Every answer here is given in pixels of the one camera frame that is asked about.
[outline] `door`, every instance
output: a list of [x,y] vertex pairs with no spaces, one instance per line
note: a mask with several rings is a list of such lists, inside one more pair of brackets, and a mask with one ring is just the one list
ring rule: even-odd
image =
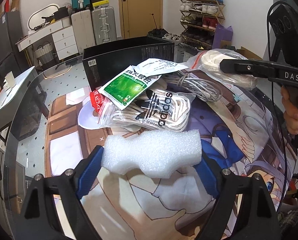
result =
[[124,38],[146,36],[156,28],[154,20],[159,28],[161,10],[161,0],[122,0]]

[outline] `white paper packet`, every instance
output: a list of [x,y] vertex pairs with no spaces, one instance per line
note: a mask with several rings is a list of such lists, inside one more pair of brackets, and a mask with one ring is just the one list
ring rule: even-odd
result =
[[160,77],[161,75],[146,77],[134,71],[134,66],[129,66],[98,91],[109,98],[119,109],[123,110]]

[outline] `screw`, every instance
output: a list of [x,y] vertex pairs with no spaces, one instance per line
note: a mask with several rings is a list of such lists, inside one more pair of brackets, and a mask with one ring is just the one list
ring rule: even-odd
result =
[[64,172],[67,176],[70,176],[73,174],[73,169],[67,169],[65,172]]
[[34,176],[34,180],[41,180],[42,179],[42,174],[37,174],[36,176]]
[[256,180],[260,180],[260,178],[262,177],[259,173],[255,173],[253,176]]
[[229,174],[231,173],[231,171],[230,171],[230,169],[223,169],[223,170],[222,170],[222,173],[223,173],[224,175],[229,175]]

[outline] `refrigerator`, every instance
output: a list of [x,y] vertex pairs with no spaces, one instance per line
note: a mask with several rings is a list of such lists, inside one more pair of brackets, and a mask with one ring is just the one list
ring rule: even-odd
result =
[[30,66],[24,51],[19,52],[16,42],[23,37],[20,11],[7,12],[0,18],[0,77],[12,71],[17,77]]

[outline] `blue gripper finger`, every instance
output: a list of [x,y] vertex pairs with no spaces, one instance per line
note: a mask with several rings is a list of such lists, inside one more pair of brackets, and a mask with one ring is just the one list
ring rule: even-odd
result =
[[103,152],[104,152],[104,148],[101,146],[97,146],[91,152],[91,154],[87,159],[84,159],[81,161],[81,162],[85,161],[89,163],[86,165],[80,177],[78,178],[77,191],[76,191],[76,195],[78,199],[82,199],[83,196],[86,196],[89,194],[92,184],[94,183],[101,169],[101,160],[102,160]]

